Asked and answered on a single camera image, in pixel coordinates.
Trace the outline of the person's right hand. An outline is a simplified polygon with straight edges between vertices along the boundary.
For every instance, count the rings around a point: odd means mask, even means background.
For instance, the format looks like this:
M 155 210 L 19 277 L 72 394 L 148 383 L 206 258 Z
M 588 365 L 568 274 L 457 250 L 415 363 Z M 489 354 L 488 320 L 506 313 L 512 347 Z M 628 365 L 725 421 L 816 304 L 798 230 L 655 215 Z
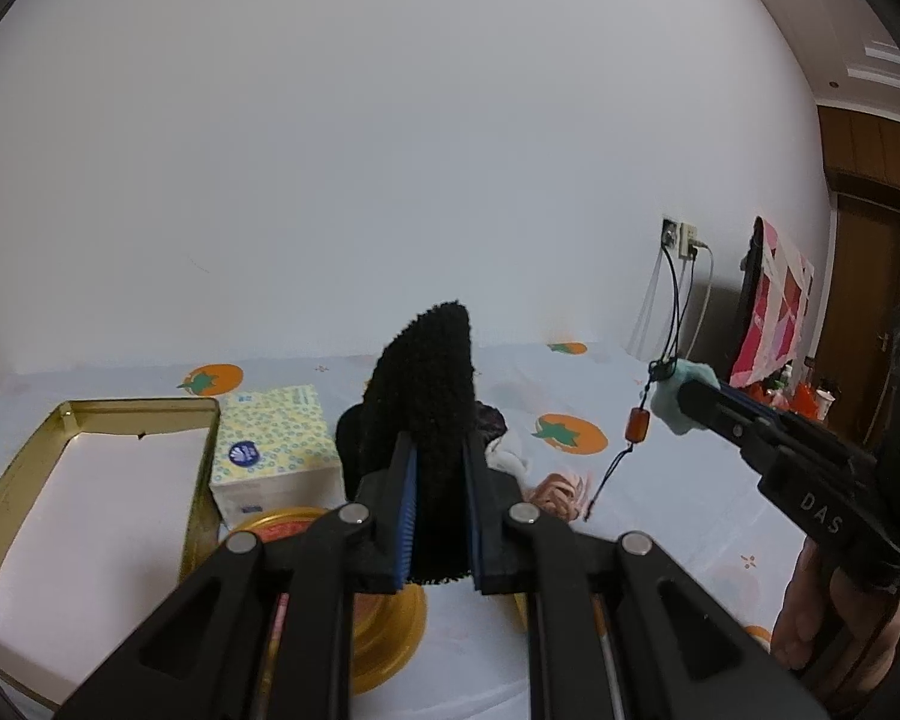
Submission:
M 813 655 L 814 640 L 821 632 L 824 613 L 834 608 L 834 598 L 844 578 L 842 571 L 826 566 L 820 546 L 813 539 L 805 539 L 770 638 L 770 653 L 782 667 L 806 667 Z

